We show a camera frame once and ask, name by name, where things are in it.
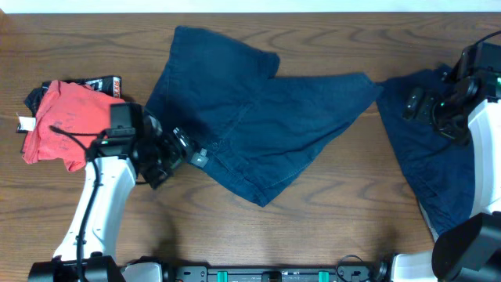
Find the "dark blue denim shorts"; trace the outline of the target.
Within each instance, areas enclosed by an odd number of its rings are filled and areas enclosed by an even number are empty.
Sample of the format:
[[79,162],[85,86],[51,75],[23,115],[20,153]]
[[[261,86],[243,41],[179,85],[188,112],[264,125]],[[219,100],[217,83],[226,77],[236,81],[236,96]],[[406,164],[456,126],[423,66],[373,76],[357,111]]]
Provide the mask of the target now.
[[202,28],[175,29],[146,104],[198,144],[193,164],[259,206],[282,193],[381,94],[363,73],[280,77],[279,57]]

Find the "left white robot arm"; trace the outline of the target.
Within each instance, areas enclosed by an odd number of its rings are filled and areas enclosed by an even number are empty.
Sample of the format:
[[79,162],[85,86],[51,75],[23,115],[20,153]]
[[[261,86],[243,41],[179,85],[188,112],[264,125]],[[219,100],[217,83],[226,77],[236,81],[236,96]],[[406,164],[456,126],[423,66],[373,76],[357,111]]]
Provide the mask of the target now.
[[117,238],[128,196],[142,176],[156,189],[194,154],[195,143],[180,128],[108,128],[85,149],[85,184],[72,223],[51,260],[36,262],[30,281],[174,281],[175,270],[141,257],[119,266]]

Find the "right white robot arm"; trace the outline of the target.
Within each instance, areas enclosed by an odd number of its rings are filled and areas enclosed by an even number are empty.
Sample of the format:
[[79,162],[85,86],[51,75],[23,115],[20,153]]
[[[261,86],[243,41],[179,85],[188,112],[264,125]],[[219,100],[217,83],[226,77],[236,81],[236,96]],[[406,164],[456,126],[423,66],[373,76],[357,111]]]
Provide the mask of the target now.
[[500,278],[500,77],[398,79],[377,106],[434,235],[434,247],[396,255],[392,281]]

